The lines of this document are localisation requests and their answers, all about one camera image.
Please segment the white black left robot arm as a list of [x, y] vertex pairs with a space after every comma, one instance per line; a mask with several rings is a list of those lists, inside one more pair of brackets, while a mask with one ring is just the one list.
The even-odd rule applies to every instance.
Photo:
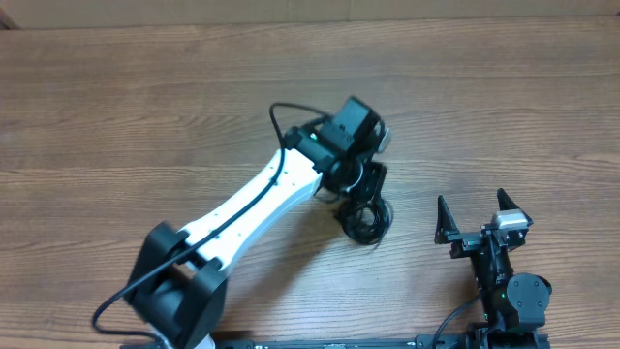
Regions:
[[179, 230], [162, 222], [147, 235], [123, 298], [150, 326], [155, 348], [212, 348], [228, 279], [271, 226], [325, 189], [334, 217], [362, 245], [381, 241], [392, 219], [381, 196], [387, 174], [374, 161], [391, 138], [382, 118], [356, 97], [335, 114], [278, 130], [265, 167], [207, 215]]

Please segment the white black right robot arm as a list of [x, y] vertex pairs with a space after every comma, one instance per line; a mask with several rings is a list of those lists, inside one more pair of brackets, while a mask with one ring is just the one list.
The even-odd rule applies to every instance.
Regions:
[[552, 287], [543, 277], [516, 273], [509, 253], [525, 244], [533, 219], [500, 188], [499, 210], [477, 232], [462, 233], [446, 200], [437, 199], [434, 241], [453, 259], [468, 258], [488, 324], [503, 333], [532, 333], [545, 324]]

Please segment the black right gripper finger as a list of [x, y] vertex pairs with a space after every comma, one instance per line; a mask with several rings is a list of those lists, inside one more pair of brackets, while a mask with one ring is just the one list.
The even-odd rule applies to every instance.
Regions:
[[459, 234], [457, 225], [450, 213], [450, 209], [445, 198], [440, 195], [437, 199], [437, 224], [434, 242], [436, 244], [447, 244], [454, 240]]
[[508, 193], [505, 191], [504, 188], [499, 188], [497, 190], [497, 199], [498, 199], [499, 208], [501, 210], [518, 209], [526, 218], [527, 225], [528, 226], [533, 225], [533, 219], [511, 199], [511, 197], [508, 195]]

